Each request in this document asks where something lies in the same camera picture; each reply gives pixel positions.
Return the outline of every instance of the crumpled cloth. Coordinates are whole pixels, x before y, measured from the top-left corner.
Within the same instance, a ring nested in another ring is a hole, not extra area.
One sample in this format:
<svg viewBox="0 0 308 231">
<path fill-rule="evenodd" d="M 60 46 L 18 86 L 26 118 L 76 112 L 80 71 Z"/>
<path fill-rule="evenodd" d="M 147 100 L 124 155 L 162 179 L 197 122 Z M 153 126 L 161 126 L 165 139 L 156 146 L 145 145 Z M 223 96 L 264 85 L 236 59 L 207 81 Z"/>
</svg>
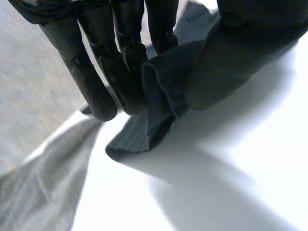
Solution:
<svg viewBox="0 0 308 231">
<path fill-rule="evenodd" d="M 155 148 L 189 111 L 183 98 L 183 86 L 192 69 L 204 38 L 220 19 L 201 4 L 189 2 L 174 31 L 179 46 L 142 65 L 142 83 L 147 100 L 146 110 L 132 117 L 123 130 L 106 147 L 114 160 Z"/>
</svg>

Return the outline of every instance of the gray cloth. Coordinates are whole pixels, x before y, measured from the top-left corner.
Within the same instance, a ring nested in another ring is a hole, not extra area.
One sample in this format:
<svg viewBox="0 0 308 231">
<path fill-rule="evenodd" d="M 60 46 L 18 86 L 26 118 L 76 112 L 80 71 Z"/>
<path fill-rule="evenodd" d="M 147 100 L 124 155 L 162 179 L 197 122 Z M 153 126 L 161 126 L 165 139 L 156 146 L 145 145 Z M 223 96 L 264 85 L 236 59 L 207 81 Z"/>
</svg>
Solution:
<svg viewBox="0 0 308 231">
<path fill-rule="evenodd" d="M 182 93 L 185 78 L 194 65 L 203 39 L 219 18 L 218 13 L 210 14 L 201 4 L 188 3 L 174 32 L 180 46 L 142 65 L 146 110 L 132 117 L 106 147 L 112 159 L 120 160 L 152 150 L 185 116 L 189 110 Z M 153 47 L 149 47 L 147 53 L 153 57 Z"/>
<path fill-rule="evenodd" d="M 217 14 L 211 16 L 203 5 L 189 3 L 176 29 L 180 44 L 204 38 L 218 17 Z M 123 132 L 108 146 L 110 155 L 112 155 L 110 152 L 115 147 L 114 145 L 118 145 L 120 148 L 121 143 L 123 148 L 134 148 L 134 151 L 150 150 L 151 147 L 159 143 L 169 128 L 175 126 L 187 112 L 187 107 L 182 103 L 179 87 L 185 73 L 193 64 L 192 60 L 186 59 L 187 55 L 195 56 L 200 46 L 200 42 L 193 42 L 179 47 L 178 50 L 166 53 L 166 56 L 161 56 L 162 59 L 152 59 L 144 65 L 144 74 L 149 74 L 149 77 L 144 79 L 145 82 L 156 83 L 155 89 L 151 88 L 151 85 L 148 86 L 149 94 L 153 94 L 153 96 L 158 94 L 158 99 L 162 100 L 161 104 L 156 104 L 155 100 L 147 110 L 147 114 L 132 118 Z M 177 51 L 187 53 L 179 55 Z M 148 54 L 149 57 L 153 57 L 154 50 L 149 48 Z M 167 54 L 175 59 L 170 60 Z M 177 61 L 181 62 L 182 70 L 185 73 L 176 71 L 179 67 Z M 156 65 L 163 67 L 165 64 L 168 64 L 169 68 L 155 68 Z M 164 83 L 157 82 L 156 75 L 152 74 L 154 70 L 160 72 L 158 76 L 162 77 L 161 80 Z M 170 79 L 163 78 L 165 76 L 162 75 L 163 72 L 165 74 L 172 73 L 169 75 Z M 174 78 L 178 79 L 173 82 L 175 85 L 169 85 L 171 88 L 160 88 L 159 84 L 163 83 L 163 86 L 166 86 L 167 82 L 165 81 Z M 172 100 L 172 107 L 167 103 L 166 97 Z M 166 108 L 162 108 L 163 110 L 157 108 L 162 105 L 165 105 Z M 50 141 L 39 157 L 1 177 L 1 231 L 71 230 L 83 190 L 89 157 L 101 126 L 103 126 L 102 123 L 94 118 L 79 122 Z M 132 146 L 125 142 L 125 138 L 130 134 L 125 131 L 130 128 L 134 129 L 133 133 L 135 133 L 134 138 L 136 139 Z"/>
</svg>

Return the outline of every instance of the black robotic finger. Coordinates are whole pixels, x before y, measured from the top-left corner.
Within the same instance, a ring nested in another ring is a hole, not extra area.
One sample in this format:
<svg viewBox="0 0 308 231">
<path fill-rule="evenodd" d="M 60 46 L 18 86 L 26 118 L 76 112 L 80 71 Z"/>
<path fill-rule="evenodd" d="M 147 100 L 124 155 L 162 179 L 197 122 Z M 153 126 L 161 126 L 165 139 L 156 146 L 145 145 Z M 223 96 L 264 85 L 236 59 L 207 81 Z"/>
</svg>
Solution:
<svg viewBox="0 0 308 231">
<path fill-rule="evenodd" d="M 144 0 L 111 0 L 115 32 L 124 61 L 142 86 L 141 65 L 148 60 L 140 32 Z"/>
<path fill-rule="evenodd" d="M 113 119 L 116 104 L 90 61 L 77 18 L 68 16 L 39 26 L 58 50 L 93 115 L 101 121 Z"/>
<path fill-rule="evenodd" d="M 178 46 L 173 34 L 179 0 L 145 0 L 151 41 L 157 54 Z"/>
<path fill-rule="evenodd" d="M 143 91 L 116 47 L 111 5 L 104 1 L 90 8 L 79 4 L 78 20 L 123 110 L 129 115 L 138 115 L 143 112 L 145 109 Z"/>
</svg>

